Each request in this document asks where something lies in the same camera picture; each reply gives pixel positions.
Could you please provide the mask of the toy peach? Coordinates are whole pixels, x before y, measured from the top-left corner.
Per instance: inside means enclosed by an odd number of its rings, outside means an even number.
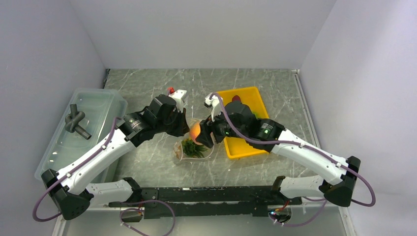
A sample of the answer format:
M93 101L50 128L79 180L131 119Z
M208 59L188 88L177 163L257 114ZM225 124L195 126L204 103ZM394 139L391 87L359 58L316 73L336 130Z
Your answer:
M198 140L197 140L200 133L201 133L200 123L197 122L197 123L193 124L193 126L190 128L190 132L189 132L190 139L197 145L202 145L202 143L198 142Z

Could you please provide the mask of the orange toy pineapple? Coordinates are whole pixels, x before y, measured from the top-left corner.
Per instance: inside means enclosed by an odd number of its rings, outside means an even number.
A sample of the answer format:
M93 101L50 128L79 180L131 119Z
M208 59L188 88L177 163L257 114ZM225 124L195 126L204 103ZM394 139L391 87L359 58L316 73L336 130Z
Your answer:
M204 159L208 149L204 145L195 144L190 138L179 141L174 149L175 157L179 160Z

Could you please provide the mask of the clear polka-dot zip bag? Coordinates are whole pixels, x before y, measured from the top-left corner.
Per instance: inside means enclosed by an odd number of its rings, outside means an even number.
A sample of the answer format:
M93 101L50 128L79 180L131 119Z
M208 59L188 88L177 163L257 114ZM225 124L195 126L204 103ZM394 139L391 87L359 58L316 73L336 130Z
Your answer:
M173 147L173 157L177 161L200 161L209 159L214 149L198 145L192 141L189 133L177 139Z

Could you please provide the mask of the yellow plastic tray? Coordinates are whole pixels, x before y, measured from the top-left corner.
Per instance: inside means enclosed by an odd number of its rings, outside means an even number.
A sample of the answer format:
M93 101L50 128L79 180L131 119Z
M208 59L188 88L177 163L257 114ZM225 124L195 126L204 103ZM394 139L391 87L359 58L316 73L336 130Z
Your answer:
M224 90L219 91L218 94L223 98L223 105L232 124L244 136L255 141L273 141L277 140L281 132L285 130L283 125L269 119L258 88ZM232 97L235 95L240 96L241 102L232 102ZM261 118L256 118L253 112L260 114ZM217 118L217 120L225 119L223 112ZM230 159L266 154L274 147L273 144L248 142L239 137L236 132L234 137L225 137L223 141Z

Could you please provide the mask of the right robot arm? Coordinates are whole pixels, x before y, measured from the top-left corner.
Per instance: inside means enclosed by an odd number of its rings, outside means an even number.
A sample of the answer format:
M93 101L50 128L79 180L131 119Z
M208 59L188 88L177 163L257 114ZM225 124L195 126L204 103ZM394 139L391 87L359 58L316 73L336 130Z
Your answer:
M360 159L325 152L283 125L269 118L257 118L240 101L227 104L225 110L223 113L216 102L212 114L190 129L192 141L212 148L226 137L243 135L251 147L287 157L315 173L312 177L278 176L271 190L275 203L283 204L296 197L322 197L340 207L348 207L353 202Z

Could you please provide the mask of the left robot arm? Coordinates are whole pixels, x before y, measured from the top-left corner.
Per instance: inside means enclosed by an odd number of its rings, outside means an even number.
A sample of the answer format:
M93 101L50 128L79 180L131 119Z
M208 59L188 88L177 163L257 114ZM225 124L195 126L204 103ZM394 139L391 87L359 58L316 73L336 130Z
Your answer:
M115 119L110 133L83 156L58 171L46 170L41 178L59 215L71 220L93 206L110 203L136 206L143 197L141 187L133 178L107 183L92 183L92 180L156 134L182 137L188 133L186 97L187 92L181 89L155 97L141 111Z

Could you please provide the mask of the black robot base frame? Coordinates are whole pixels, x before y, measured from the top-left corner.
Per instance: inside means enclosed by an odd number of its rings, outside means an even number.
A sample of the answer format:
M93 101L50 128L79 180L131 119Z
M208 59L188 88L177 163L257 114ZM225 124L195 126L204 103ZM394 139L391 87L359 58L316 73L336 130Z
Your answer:
M109 207L141 207L145 219L175 215L267 217L273 207L299 206L300 197L288 199L271 186L140 187L127 200L112 200Z

